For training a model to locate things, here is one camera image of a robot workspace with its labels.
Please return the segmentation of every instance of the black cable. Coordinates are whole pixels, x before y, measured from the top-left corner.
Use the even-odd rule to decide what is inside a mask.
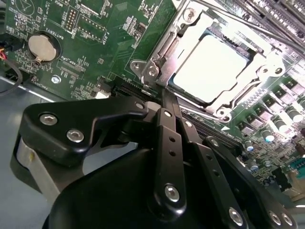
[[[290,40],[285,39],[285,38],[282,38],[282,37],[280,37],[280,36],[278,36],[278,35],[276,35],[276,34],[273,34],[273,33],[271,33],[271,32],[268,31],[268,30],[265,30],[265,29],[263,29],[263,28],[261,28],[261,27],[255,25],[255,24],[251,23],[251,22],[245,21],[244,19],[242,19],[242,18],[240,18],[240,17],[238,17],[238,16],[235,16],[234,14],[231,14],[231,13],[229,13],[229,12],[227,12],[227,11],[225,11],[225,10],[223,10],[223,9],[221,9],[221,8],[219,8],[219,7],[217,7],[217,6],[214,6],[214,5],[212,5],[212,4],[208,3],[208,2],[206,2],[206,1],[196,0],[196,2],[198,2],[198,3],[200,3],[200,4],[202,4],[202,5],[206,6],[206,7],[208,7],[208,8],[210,8],[210,9],[214,10],[214,11],[217,11],[217,12],[219,12],[219,13],[221,13],[221,14],[223,14],[223,15],[225,15],[225,16],[227,16],[227,17],[229,17],[229,18],[231,18],[231,19],[233,19],[233,20],[235,20],[235,21],[238,21],[238,22],[240,22],[240,23],[242,23],[242,24],[244,24],[244,25],[250,27],[251,29],[254,29],[254,30],[256,30],[256,31],[259,31],[259,32],[265,34],[265,35],[268,36],[268,37],[271,37],[271,38],[273,38],[273,39],[276,39],[276,40],[278,40],[279,42],[281,42],[281,43],[283,43],[283,44],[285,44],[285,45],[288,45],[288,46],[290,46],[291,48],[295,49],[296,51],[299,51],[300,53],[302,53],[302,54],[305,55],[305,48],[303,48],[301,45],[296,44],[296,43],[293,42],[293,41],[290,41]]]
[[[9,93],[12,93],[14,90],[16,90],[20,86],[20,84],[23,81],[23,75],[22,75],[21,71],[18,69],[18,67],[14,64],[14,62],[9,61],[9,60],[4,60],[4,62],[15,71],[18,79],[17,79],[16,83],[10,89],[0,92],[0,97],[5,96]]]

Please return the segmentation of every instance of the cpu socket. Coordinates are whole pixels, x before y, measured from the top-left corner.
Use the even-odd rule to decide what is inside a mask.
[[[222,122],[230,122],[231,111],[268,77],[285,73],[278,50],[200,1],[177,4],[177,14],[150,58],[133,60],[130,68],[143,92],[166,88],[183,107]]]

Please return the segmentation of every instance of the connector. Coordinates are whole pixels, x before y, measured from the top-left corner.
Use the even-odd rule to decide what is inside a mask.
[[[294,161],[290,164],[290,167],[298,171],[299,175],[296,176],[298,179],[305,178],[305,158]]]
[[[3,47],[5,51],[15,52],[23,46],[24,40],[8,33],[0,34],[0,47]]]

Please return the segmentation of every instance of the red wire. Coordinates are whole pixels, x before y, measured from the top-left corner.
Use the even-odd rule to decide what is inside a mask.
[[[5,55],[3,52],[0,52],[0,56],[1,56],[1,58],[4,59],[4,60],[7,59],[6,55]]]

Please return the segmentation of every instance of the screw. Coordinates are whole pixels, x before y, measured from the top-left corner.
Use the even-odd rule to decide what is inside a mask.
[[[282,213],[282,217],[289,226],[293,225],[292,220],[285,213]]]
[[[272,219],[272,221],[274,223],[276,223],[278,226],[280,226],[282,224],[281,220],[279,219],[279,217],[274,212],[270,211],[269,216]]]
[[[178,202],[180,199],[178,190],[172,185],[165,186],[165,195],[172,202]]]
[[[214,146],[217,146],[217,147],[219,146],[219,144],[216,140],[212,139],[211,142],[213,143]]]
[[[138,70],[140,68],[138,63],[134,63],[132,66],[135,70]]]
[[[229,209],[229,214],[233,222],[238,226],[242,226],[244,224],[242,216],[234,208]]]
[[[39,120],[45,125],[55,125],[58,121],[52,114],[43,114],[40,116]]]
[[[183,18],[187,23],[192,23],[195,21],[196,11],[193,8],[187,8],[184,11]]]
[[[172,116],[172,114],[169,113],[168,111],[164,111],[164,114],[165,114],[167,117],[171,117],[171,116]]]
[[[135,103],[135,105],[140,108],[140,109],[144,109],[144,106],[142,104],[139,104],[139,103]]]
[[[156,74],[157,74],[157,72],[155,70],[150,70],[149,71],[150,76],[155,76]]]
[[[52,83],[59,84],[61,82],[61,78],[58,75],[53,75],[51,81]]]
[[[188,127],[192,127],[192,126],[193,126],[189,121],[185,121],[185,124],[186,124]]]
[[[84,134],[79,130],[72,129],[67,132],[67,138],[72,142],[79,143],[84,140]]]

